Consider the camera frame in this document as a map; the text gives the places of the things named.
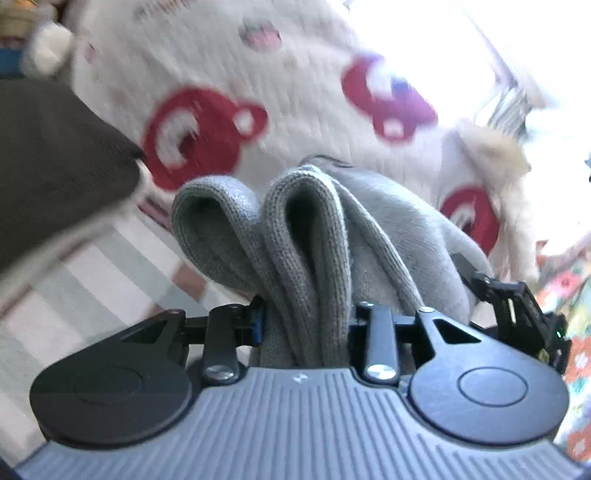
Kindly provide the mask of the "folded dark brown garment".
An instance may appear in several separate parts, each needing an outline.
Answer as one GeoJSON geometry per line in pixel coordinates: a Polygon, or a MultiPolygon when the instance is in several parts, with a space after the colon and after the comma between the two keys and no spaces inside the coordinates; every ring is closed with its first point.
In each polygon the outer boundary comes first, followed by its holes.
{"type": "Polygon", "coordinates": [[[1,82],[1,268],[125,200],[141,149],[55,81],[1,82]]]}

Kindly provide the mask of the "folded white garment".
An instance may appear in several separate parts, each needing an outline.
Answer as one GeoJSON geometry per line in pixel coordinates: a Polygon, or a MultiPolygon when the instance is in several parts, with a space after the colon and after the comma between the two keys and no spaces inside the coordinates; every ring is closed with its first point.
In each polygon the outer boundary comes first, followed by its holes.
{"type": "Polygon", "coordinates": [[[10,311],[27,293],[36,280],[60,260],[65,259],[85,243],[114,229],[117,221],[131,215],[136,205],[144,200],[153,186],[147,167],[136,161],[139,181],[129,197],[106,207],[77,225],[63,230],[35,247],[1,274],[1,315],[10,311]]]}

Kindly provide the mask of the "white red bear quilt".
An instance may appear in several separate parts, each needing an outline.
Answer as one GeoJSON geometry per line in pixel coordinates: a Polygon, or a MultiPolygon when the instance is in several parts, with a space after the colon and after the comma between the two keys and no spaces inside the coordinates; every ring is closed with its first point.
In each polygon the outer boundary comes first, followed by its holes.
{"type": "Polygon", "coordinates": [[[403,70],[363,50],[342,1],[71,1],[74,92],[143,150],[140,209],[169,223],[175,192],[230,175],[257,193],[327,155],[405,185],[451,219],[504,278],[534,282],[521,142],[527,93],[506,88],[448,123],[403,70]]]}

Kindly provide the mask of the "colourful floral quilt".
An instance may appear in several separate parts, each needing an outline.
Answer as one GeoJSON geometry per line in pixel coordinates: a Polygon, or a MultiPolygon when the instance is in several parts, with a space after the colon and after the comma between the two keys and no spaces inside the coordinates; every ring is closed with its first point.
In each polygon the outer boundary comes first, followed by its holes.
{"type": "Polygon", "coordinates": [[[565,316],[572,340],[563,375],[570,405],[555,442],[576,461],[590,461],[590,250],[553,272],[536,294],[545,311],[565,316]]]}

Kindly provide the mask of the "checkered bed sheet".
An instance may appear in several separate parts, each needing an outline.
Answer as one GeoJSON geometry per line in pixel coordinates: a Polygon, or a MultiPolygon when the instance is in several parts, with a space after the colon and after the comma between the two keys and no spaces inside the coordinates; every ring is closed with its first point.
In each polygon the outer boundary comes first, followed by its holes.
{"type": "Polygon", "coordinates": [[[1,314],[1,456],[17,463],[43,441],[29,406],[46,366],[162,309],[204,316],[249,301],[186,263],[177,242],[142,213],[58,260],[1,314]]]}

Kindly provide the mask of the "grey knit sweater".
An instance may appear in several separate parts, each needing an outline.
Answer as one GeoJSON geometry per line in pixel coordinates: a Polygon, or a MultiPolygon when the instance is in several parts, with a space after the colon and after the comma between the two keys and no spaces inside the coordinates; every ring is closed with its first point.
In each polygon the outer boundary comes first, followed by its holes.
{"type": "Polygon", "coordinates": [[[228,176],[193,180],[171,224],[201,273],[266,301],[254,359],[263,367],[346,365],[349,315],[362,301],[468,323],[475,298],[452,257],[491,271],[467,234],[405,186],[328,156],[283,173],[263,197],[228,176]]]}

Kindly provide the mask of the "grey bunny plush toy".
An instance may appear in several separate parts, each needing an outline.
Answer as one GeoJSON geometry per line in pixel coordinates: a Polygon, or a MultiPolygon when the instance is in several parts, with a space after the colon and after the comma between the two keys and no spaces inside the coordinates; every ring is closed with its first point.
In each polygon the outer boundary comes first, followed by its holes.
{"type": "Polygon", "coordinates": [[[1,78],[50,78],[68,60],[74,34],[62,23],[67,1],[1,2],[1,78]]]}

